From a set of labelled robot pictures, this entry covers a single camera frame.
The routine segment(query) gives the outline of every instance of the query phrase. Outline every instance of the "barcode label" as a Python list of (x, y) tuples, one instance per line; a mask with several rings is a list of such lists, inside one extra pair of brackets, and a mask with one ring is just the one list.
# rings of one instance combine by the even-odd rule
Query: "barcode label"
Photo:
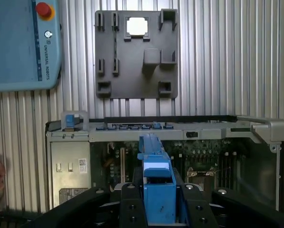
[(87, 159), (79, 159), (79, 173), (87, 173)]

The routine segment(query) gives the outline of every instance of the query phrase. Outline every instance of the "red emergency stop button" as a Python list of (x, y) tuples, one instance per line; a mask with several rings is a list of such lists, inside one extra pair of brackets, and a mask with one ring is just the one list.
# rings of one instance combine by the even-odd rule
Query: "red emergency stop button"
[(45, 2), (40, 2), (36, 5), (36, 12), (44, 18), (49, 18), (52, 14), (51, 7)]

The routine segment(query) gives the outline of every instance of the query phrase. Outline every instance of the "white label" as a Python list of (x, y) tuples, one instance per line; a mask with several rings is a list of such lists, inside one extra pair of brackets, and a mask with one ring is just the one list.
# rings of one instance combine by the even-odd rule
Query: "white label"
[(87, 173), (87, 159), (79, 159), (79, 173)]

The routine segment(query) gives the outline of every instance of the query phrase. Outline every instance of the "gray mounting plate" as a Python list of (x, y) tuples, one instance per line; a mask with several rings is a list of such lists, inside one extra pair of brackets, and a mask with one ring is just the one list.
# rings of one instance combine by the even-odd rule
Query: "gray mounting plate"
[(97, 11), (95, 19), (98, 97), (177, 97), (177, 10)]

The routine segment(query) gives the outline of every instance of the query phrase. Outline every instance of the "metal wall panel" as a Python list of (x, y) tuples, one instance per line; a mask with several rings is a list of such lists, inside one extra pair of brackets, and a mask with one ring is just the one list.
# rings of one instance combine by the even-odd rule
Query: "metal wall panel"
[[(179, 9), (179, 96), (95, 96), (96, 10)], [(46, 205), (44, 128), (64, 110), (91, 118), (247, 114), (284, 119), (284, 0), (60, 0), (61, 79), (49, 91), (0, 93), (3, 207)]]

